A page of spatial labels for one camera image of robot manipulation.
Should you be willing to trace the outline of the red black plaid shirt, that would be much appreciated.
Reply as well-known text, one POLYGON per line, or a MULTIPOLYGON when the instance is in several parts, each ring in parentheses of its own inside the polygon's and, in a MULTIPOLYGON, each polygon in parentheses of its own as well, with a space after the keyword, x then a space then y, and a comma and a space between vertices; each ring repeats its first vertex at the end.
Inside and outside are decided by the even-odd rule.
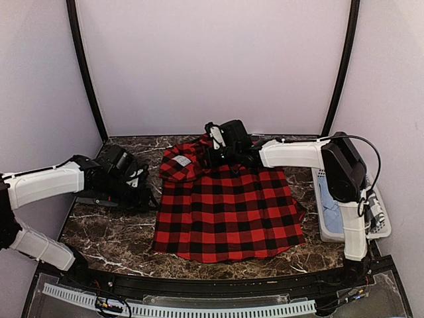
POLYGON ((277 256, 303 244, 303 213, 282 168, 204 162, 206 136, 164 152, 152 249, 212 264, 277 256))

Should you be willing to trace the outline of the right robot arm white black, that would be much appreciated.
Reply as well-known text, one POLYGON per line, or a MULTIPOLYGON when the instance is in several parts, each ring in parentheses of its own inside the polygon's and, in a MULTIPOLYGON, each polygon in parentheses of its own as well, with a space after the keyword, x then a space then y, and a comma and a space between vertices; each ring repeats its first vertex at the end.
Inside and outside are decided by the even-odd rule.
POLYGON ((344 231, 344 257, 350 262, 338 274, 338 281, 351 288, 364 275, 358 262, 368 252, 366 214, 383 217, 376 197, 376 182, 367 182, 367 167, 353 145, 353 135, 337 132, 312 140, 275 138, 253 142, 242 121, 222 125, 207 123, 205 132, 213 146, 205 155, 207 167, 241 165, 245 168, 304 167, 323 170, 331 197, 338 203, 344 231))

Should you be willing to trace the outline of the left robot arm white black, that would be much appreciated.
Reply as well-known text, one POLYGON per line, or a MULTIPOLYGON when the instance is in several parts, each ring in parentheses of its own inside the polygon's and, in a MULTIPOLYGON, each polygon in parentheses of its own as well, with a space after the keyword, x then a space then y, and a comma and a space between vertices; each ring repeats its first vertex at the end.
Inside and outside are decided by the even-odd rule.
POLYGON ((123 147, 114 144, 91 159, 74 155, 45 168, 1 174, 1 249, 11 249, 67 272, 79 289, 93 284, 87 260, 76 249, 47 237, 15 217, 24 205, 72 193, 84 204, 155 211, 158 202, 147 186, 148 164, 141 164, 123 147))

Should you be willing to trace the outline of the folded black pinstripe shirt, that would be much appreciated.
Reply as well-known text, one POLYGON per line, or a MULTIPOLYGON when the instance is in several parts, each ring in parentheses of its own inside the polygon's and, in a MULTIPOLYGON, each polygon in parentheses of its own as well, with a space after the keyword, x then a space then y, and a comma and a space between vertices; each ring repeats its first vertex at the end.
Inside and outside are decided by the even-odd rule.
POLYGON ((91 163, 93 166, 83 170, 84 187, 76 193, 76 196, 113 197, 128 204, 131 190, 125 179, 143 164, 127 153, 120 159, 112 160, 102 156, 92 160, 91 163))

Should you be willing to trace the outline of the folded grey shirt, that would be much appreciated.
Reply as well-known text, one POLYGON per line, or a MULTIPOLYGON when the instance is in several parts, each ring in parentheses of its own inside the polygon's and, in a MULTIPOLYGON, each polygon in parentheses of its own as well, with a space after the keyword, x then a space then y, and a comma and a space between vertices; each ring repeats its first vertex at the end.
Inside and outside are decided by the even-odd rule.
POLYGON ((129 209, 131 205, 126 204, 123 201, 119 201, 113 197, 98 198, 98 197, 76 197, 78 203, 86 205, 96 205, 101 207, 113 207, 118 209, 129 209))

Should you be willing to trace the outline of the light blue folded shirt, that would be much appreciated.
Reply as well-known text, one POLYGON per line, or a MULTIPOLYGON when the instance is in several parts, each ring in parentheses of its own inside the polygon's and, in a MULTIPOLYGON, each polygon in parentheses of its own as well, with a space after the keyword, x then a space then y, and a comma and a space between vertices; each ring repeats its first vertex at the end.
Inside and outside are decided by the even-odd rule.
POLYGON ((323 221, 325 229, 331 234, 343 234, 343 222, 339 204, 329 193, 326 177, 319 177, 319 190, 323 210, 323 221))

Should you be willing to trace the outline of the black white checked shirt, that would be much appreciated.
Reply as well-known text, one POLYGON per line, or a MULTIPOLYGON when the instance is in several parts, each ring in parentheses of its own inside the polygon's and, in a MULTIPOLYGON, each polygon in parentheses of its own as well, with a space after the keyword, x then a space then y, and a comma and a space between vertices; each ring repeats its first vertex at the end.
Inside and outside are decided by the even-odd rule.
POLYGON ((380 203, 375 191, 371 191, 368 196, 368 205, 366 206, 366 216, 370 223, 368 232, 378 238, 387 237, 391 233, 391 225, 384 209, 380 203))

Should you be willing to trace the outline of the white plastic laundry basket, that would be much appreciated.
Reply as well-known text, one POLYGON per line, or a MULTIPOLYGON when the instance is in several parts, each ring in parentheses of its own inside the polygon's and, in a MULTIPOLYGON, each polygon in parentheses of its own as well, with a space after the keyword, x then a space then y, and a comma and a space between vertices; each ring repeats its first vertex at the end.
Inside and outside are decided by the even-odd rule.
MULTIPOLYGON (((321 204, 321 196, 320 196, 318 178, 319 177, 326 177, 325 171, 324 170, 318 170, 317 168, 312 168, 311 171, 312 171, 313 184, 314 184, 314 188, 315 188, 315 196, 316 196, 316 201, 317 201, 317 210, 318 210, 318 216, 319 216, 319 226, 320 226, 321 240, 324 241, 324 242, 344 242, 345 241, 344 231, 343 231, 343 234, 341 234, 341 235, 340 234, 331 234, 324 227, 323 210, 322 210, 322 204, 321 204)), ((381 196, 377 186, 374 187, 373 191, 376 192, 380 203, 383 205, 384 209, 386 210, 382 196, 381 196)), ((382 238, 373 237, 368 232, 368 229, 369 229, 369 227, 367 228, 367 235, 368 235, 368 238, 370 240, 382 239, 382 238)))

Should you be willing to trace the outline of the black curved front rail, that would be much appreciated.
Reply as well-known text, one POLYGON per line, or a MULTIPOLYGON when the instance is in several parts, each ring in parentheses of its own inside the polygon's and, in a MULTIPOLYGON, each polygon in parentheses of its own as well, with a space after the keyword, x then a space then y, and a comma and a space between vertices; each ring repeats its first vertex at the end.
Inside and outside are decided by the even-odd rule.
POLYGON ((102 295, 114 294, 131 299, 148 295, 170 297, 254 297, 288 294, 291 297, 332 297, 344 288, 354 288, 366 281, 365 275, 348 273, 344 268, 310 274, 241 280, 178 280, 112 274, 89 268, 62 272, 60 281, 85 287, 102 295))

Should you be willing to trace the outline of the right black frame post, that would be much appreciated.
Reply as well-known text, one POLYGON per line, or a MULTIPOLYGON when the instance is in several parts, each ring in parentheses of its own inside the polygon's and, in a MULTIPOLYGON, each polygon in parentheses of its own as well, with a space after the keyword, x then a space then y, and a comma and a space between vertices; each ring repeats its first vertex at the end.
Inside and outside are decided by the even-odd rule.
POLYGON ((358 16, 360 10, 360 0, 352 0, 350 2, 350 9, 348 14, 348 21, 346 26, 346 34, 344 38, 343 50, 341 54, 341 60, 339 64, 339 69, 337 72, 337 77, 335 80, 335 86, 331 100, 329 103, 329 108, 327 115, 325 117, 325 122, 321 131, 321 136, 329 136, 333 123, 335 122, 335 117, 337 114, 337 109, 341 100, 343 88, 345 85, 345 80, 348 72, 348 67, 350 64, 350 57, 352 54, 352 49, 354 46, 354 39, 356 35, 356 28, 358 23, 358 16))

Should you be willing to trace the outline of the black frame post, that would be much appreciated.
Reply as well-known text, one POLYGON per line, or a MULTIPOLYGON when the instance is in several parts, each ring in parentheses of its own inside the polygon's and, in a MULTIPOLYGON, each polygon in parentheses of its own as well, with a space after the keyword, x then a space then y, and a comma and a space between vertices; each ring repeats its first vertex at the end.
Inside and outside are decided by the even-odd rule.
POLYGON ((335 86, 331 100, 329 103, 329 108, 327 115, 325 117, 325 122, 321 131, 321 136, 329 136, 333 123, 335 122, 335 117, 337 114, 337 109, 341 100, 343 88, 345 85, 345 80, 348 72, 348 67, 350 64, 350 57, 352 54, 352 49, 354 46, 354 39, 356 35, 356 28, 358 23, 358 16, 360 10, 360 0, 352 0, 350 2, 350 9, 348 14, 348 21, 346 26, 346 34, 344 38, 343 50, 341 54, 341 60, 339 64, 339 69, 337 72, 337 77, 335 80, 335 86))
POLYGON ((97 128, 101 141, 102 143, 105 143, 109 139, 109 136, 107 134, 107 129, 105 127, 99 104, 97 102, 97 97, 95 94, 89 66, 87 63, 87 58, 85 55, 80 22, 78 19, 77 2, 75 0, 66 0, 66 8, 68 12, 68 20, 72 34, 72 40, 74 43, 74 50, 78 61, 79 72, 81 74, 83 86, 85 89, 87 100, 89 102, 89 107, 91 109, 91 114, 95 121, 95 126, 97 128))

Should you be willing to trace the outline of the left black frame post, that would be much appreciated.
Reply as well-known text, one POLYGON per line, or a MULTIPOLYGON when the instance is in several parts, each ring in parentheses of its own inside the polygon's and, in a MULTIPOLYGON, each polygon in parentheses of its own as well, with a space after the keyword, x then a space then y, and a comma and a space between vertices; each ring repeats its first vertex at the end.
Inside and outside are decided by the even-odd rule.
POLYGON ((74 43, 74 50, 78 61, 79 72, 81 74, 83 86, 85 89, 87 100, 89 102, 89 107, 91 109, 91 114, 95 121, 95 126, 97 128, 101 141, 102 143, 105 143, 109 139, 109 136, 107 134, 107 129, 105 127, 99 104, 97 102, 97 97, 95 94, 89 66, 87 63, 87 58, 85 55, 80 22, 78 19, 77 2, 75 0, 66 0, 66 8, 68 12, 68 20, 72 34, 72 40, 74 43))

